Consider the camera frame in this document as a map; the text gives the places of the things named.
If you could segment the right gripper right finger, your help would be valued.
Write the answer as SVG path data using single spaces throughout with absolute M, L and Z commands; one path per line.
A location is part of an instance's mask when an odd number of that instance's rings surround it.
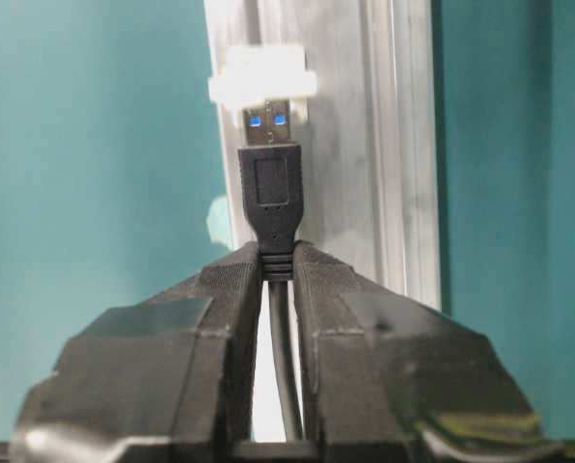
M 305 426 L 327 462 L 554 462 L 489 339 L 301 242 Z

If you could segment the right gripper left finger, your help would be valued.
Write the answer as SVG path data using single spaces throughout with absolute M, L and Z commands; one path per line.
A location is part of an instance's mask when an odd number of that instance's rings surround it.
M 214 462 L 251 432 L 260 312 L 248 243 L 68 340 L 26 396 L 14 462 Z

